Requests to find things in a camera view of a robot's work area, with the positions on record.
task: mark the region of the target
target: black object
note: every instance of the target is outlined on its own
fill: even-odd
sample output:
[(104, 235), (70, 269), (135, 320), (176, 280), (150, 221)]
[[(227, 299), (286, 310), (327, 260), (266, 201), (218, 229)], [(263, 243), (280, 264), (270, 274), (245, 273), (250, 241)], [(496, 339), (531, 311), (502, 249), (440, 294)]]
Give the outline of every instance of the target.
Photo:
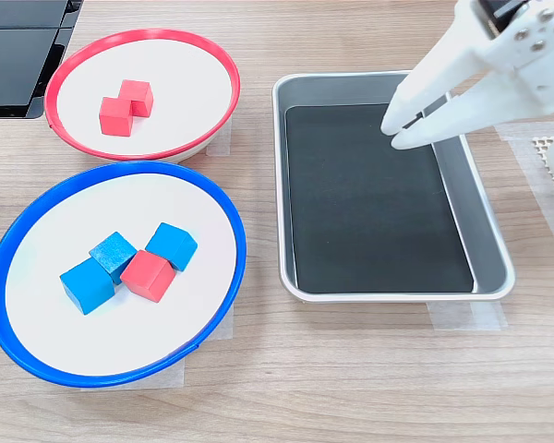
[(0, 0), (0, 117), (36, 118), (81, 1)]
[(295, 275), (308, 293), (470, 293), (432, 148), (395, 150), (386, 104), (285, 114)]
[(503, 32), (519, 8), (529, 3), (529, 0), (479, 0), (479, 2), (497, 31)]

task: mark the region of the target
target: silver tray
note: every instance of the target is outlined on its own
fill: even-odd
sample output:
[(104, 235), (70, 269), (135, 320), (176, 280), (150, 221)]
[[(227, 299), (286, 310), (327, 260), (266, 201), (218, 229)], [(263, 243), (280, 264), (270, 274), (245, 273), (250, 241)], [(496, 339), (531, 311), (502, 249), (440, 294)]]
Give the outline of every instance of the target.
[[(294, 106), (388, 103), (406, 71), (300, 74), (279, 80), (273, 88), (275, 178), (279, 232), (279, 271), (285, 288), (305, 302), (490, 301), (507, 295), (515, 271), (487, 194), (464, 136), (433, 144), (441, 179), (474, 280), (470, 293), (308, 293), (295, 274), (295, 251), (287, 160), (285, 113)], [(425, 110), (437, 109), (440, 99)]]

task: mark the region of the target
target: wood grain surface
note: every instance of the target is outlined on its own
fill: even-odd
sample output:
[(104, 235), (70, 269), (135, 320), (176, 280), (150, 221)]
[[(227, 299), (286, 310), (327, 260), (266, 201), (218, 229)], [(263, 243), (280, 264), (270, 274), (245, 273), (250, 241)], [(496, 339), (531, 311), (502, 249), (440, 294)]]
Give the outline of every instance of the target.
[[(492, 128), (468, 139), (518, 272), (503, 302), (506, 330), (434, 330), (418, 304), (304, 305), (279, 281), (272, 85), (298, 72), (411, 68), (449, 26), (452, 7), (86, 2), (68, 54), (113, 32), (168, 27), (215, 40), (238, 64), (231, 155), (184, 164), (238, 207), (247, 274), (234, 338), (189, 355), (181, 389), (67, 389), (27, 374), (0, 348), (0, 442), (554, 442), (554, 238)], [(0, 120), (0, 238), (42, 192), (99, 164), (44, 118)]]

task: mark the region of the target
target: tray rim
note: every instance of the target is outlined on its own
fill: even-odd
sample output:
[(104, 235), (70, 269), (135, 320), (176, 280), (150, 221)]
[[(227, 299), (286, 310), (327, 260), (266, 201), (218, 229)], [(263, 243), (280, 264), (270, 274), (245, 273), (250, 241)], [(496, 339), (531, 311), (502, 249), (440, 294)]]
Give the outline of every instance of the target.
[[(378, 71), (378, 72), (325, 72), (325, 73), (302, 73), (290, 74), (280, 78), (272, 88), (272, 105), (273, 105), (273, 132), (274, 132), (274, 149), (275, 149), (275, 202), (277, 206), (277, 231), (278, 231), (278, 252), (279, 252), (279, 276), (285, 289), (296, 298), (303, 302), (309, 303), (427, 303), (427, 302), (449, 302), (449, 301), (496, 301), (508, 295), (515, 285), (515, 268), (512, 263), (511, 256), (505, 244), (504, 238), (500, 233), (499, 224), (495, 213), (490, 205), (487, 192), (482, 184), (482, 179), (476, 168), (476, 163), (472, 155), (472, 151), (464, 134), (458, 138), (464, 148), (464, 155), (468, 166), (472, 173), (472, 178), (476, 185), (478, 195), (480, 196), (485, 213), (488, 217), (491, 232), (495, 238), (496, 245), (500, 251), (500, 257), (505, 266), (505, 280), (501, 287), (491, 293), (307, 293), (298, 289), (290, 280), (286, 267), (285, 254), (285, 222), (283, 208), (283, 178), (282, 170), (283, 163), (281, 159), (281, 118), (280, 118), (280, 102), (279, 90), (281, 87), (298, 78), (335, 78), (335, 77), (373, 77), (373, 76), (406, 76), (410, 73), (409, 70), (397, 71)], [(447, 93), (446, 99), (449, 100), (451, 95)]]
[[(133, 174), (170, 175), (199, 187), (216, 200), (228, 217), (234, 231), (236, 244), (234, 277), (220, 308), (208, 324), (190, 341), (184, 343), (166, 357), (125, 373), (107, 376), (83, 376), (55, 369), (36, 358), (22, 345), (8, 321), (6, 312), (6, 278), (12, 258), (29, 229), (51, 208), (83, 189), (107, 180)], [(73, 388), (105, 388), (151, 376), (195, 351), (220, 324), (232, 306), (242, 283), (246, 258), (246, 233), (234, 203), (218, 185), (203, 174), (181, 165), (152, 161), (117, 162), (89, 169), (67, 178), (35, 199), (20, 213), (2, 237), (0, 241), (0, 347), (15, 363), (34, 376)]]

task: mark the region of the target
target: wooden block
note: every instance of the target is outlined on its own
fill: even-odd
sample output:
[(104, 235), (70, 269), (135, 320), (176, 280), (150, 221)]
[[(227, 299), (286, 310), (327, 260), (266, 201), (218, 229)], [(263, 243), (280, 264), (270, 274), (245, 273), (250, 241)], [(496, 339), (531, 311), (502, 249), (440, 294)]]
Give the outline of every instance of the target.
[(149, 117), (154, 104), (150, 83), (147, 81), (123, 80), (120, 99), (131, 100), (131, 112), (137, 117)]
[(160, 223), (146, 250), (166, 258), (174, 269), (183, 271), (195, 254), (197, 243), (187, 231), (168, 223)]
[(158, 303), (174, 277), (175, 270), (168, 260), (142, 250), (129, 262), (121, 281), (132, 293)]
[(101, 132), (107, 136), (129, 137), (133, 126), (131, 100), (104, 97), (99, 112)]
[(113, 280), (92, 257), (59, 278), (67, 296), (85, 316), (114, 295)]
[(138, 250), (123, 235), (114, 232), (90, 251), (94, 258), (107, 271), (114, 284), (121, 283), (121, 273), (126, 269)]

